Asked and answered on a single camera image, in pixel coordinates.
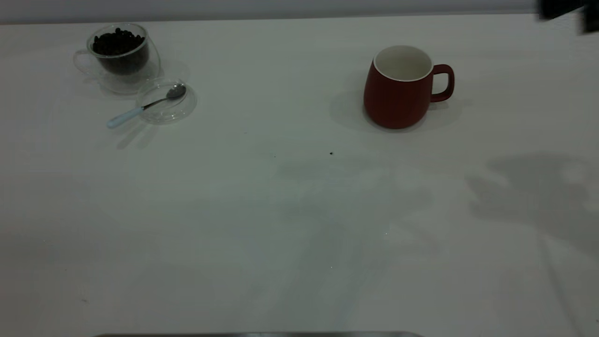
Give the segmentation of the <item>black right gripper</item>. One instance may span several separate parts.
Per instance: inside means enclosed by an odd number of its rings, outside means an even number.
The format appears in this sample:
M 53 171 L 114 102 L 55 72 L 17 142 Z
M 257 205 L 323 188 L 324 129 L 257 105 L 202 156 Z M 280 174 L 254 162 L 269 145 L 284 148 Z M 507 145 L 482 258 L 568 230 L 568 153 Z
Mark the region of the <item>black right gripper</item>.
M 583 6 L 582 0 L 538 0 L 539 19 L 550 21 Z M 583 32 L 585 34 L 599 31 L 599 1 L 584 0 Z

